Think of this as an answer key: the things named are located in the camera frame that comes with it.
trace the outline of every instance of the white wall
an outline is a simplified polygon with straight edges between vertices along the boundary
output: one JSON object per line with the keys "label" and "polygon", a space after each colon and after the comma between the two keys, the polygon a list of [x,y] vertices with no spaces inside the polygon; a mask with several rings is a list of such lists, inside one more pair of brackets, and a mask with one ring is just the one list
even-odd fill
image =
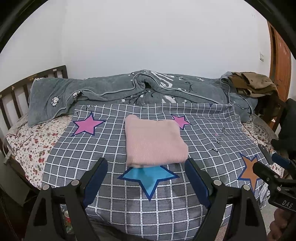
{"label": "white wall", "polygon": [[296,59],[291,54],[291,82],[288,98],[296,100]]}
{"label": "white wall", "polygon": [[[64,23],[65,0],[49,0],[29,16],[10,38],[0,54],[0,90],[32,74],[63,65],[61,32]],[[28,106],[21,90],[15,90],[26,113]],[[18,118],[12,98],[3,98],[11,124]],[[0,114],[0,137],[7,128]]]}
{"label": "white wall", "polygon": [[243,0],[68,0],[65,16],[62,57],[69,77],[141,69],[269,75],[267,22]]}
{"label": "white wall", "polygon": [[[266,20],[244,0],[49,0],[1,52],[0,89],[64,64],[72,78],[141,69],[269,75],[270,37]],[[25,113],[24,94],[17,93]],[[4,102],[14,124],[12,100]]]}

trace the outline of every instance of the pink sweater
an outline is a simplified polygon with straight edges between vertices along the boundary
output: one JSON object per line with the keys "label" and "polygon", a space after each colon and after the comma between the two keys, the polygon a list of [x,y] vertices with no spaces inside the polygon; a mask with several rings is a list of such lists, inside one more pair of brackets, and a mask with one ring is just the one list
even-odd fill
{"label": "pink sweater", "polygon": [[129,115],[124,122],[128,166],[142,168],[187,160],[188,146],[174,120],[145,120]]}

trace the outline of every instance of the wooden headboard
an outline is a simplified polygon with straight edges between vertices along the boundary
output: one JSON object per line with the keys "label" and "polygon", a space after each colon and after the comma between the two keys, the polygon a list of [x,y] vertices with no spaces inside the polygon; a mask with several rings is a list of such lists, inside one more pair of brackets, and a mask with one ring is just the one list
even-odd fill
{"label": "wooden headboard", "polygon": [[[15,95],[15,90],[16,89],[19,89],[19,88],[22,88],[24,93],[25,93],[25,97],[26,97],[26,101],[27,101],[27,105],[29,106],[29,90],[28,90],[28,85],[32,84],[32,82],[34,81],[35,78],[42,78],[42,77],[54,77],[54,78],[57,78],[58,75],[60,75],[59,73],[61,73],[62,77],[67,79],[68,78],[68,74],[67,74],[67,68],[65,65],[63,66],[59,66],[59,67],[56,67],[56,68],[52,68],[52,69],[48,69],[48,70],[45,70],[45,71],[42,71],[42,72],[39,72],[37,74],[34,74],[34,75],[31,75],[27,78],[24,78],[16,83],[14,83],[13,85],[7,87],[6,89],[2,90],[0,92],[0,109],[1,109],[1,112],[2,112],[2,115],[3,115],[3,118],[4,118],[4,121],[5,121],[5,124],[6,124],[6,127],[7,129],[10,129],[11,128],[11,123],[9,122],[9,119],[8,119],[8,116],[7,116],[7,113],[5,111],[5,107],[4,107],[4,104],[3,104],[3,98],[7,95],[11,95],[12,97],[12,100],[13,100],[13,104],[14,104],[14,108],[15,108],[15,112],[17,114],[17,117],[18,118],[21,118],[22,115],[21,115],[21,111],[20,111],[20,108],[19,108],[19,105],[17,103],[17,98],[16,98],[16,95]],[[3,141],[0,139],[0,149],[1,149],[1,152],[4,154],[4,151],[5,153],[7,153],[7,147],[4,146],[4,150],[3,150]]]}

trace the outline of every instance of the gray comforter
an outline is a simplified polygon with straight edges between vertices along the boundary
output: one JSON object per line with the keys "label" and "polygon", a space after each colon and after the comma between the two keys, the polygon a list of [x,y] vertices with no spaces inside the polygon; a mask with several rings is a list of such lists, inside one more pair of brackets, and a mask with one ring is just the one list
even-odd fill
{"label": "gray comforter", "polygon": [[242,122],[250,118],[257,99],[237,94],[227,72],[220,79],[141,70],[85,80],[35,79],[30,94],[28,126],[73,114],[75,106],[95,104],[209,103],[234,104]]}

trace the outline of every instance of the grid patterned sheet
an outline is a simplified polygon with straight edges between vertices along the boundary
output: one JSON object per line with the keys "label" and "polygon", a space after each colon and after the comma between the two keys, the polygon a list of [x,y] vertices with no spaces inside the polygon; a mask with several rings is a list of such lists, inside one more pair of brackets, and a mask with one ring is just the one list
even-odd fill
{"label": "grid patterned sheet", "polygon": [[[185,116],[191,124],[181,130],[189,147],[189,156],[213,179],[233,187],[250,185],[238,180],[245,164],[241,154],[267,164],[260,149],[242,131],[239,117],[231,105],[163,104],[136,107],[123,104],[78,106],[72,121],[84,120],[90,114],[105,122],[95,129],[95,135],[81,133],[72,136],[77,126],[70,122],[54,148],[44,168],[42,185],[67,185],[91,169],[100,157],[108,161],[108,173],[94,200],[86,209],[93,218],[110,222],[119,230],[150,240],[189,240],[199,228],[206,208],[194,194],[183,164],[167,165],[179,178],[160,182],[149,201],[137,182],[120,180],[126,170],[126,136],[124,118],[137,115],[141,119],[172,119]],[[259,180],[255,197],[262,205],[267,188]],[[222,224],[229,220],[227,206]]]}

